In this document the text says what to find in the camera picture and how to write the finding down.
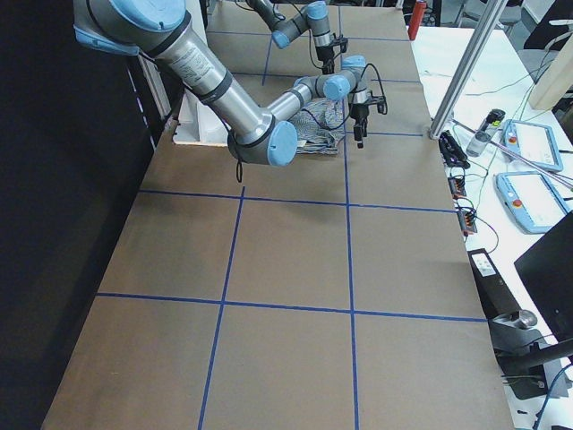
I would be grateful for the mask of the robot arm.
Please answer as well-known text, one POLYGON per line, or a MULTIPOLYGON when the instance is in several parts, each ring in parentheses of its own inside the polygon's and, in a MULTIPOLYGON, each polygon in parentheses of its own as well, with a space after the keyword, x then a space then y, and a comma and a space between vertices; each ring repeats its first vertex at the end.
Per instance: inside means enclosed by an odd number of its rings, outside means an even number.
POLYGON ((266 23, 271 31, 272 40, 279 49, 288 47, 309 31, 321 65, 315 64, 313 59, 311 63, 321 69, 323 74, 334 73, 337 58, 335 47, 339 47, 340 54, 345 53, 347 38, 343 35, 337 36, 331 30, 329 11, 325 1, 314 1, 301 9, 294 5, 296 14, 290 19, 280 13, 271 1, 247 1, 246 3, 266 23))
POLYGON ((267 107, 259 106, 219 61, 192 27, 183 1, 76 1, 75 37, 88 48, 120 56, 145 54, 168 67, 184 85, 228 126, 227 147, 238 164, 283 167, 296 154, 297 131, 290 118, 312 99, 347 99, 355 121, 354 137, 367 134, 370 107, 388 111, 384 95, 372 94, 363 56, 348 56, 334 70, 334 48, 347 40, 331 32, 323 1, 304 6, 288 19, 270 1, 248 4, 271 31, 275 45, 285 48, 306 31, 312 35, 321 75, 303 77, 267 107))

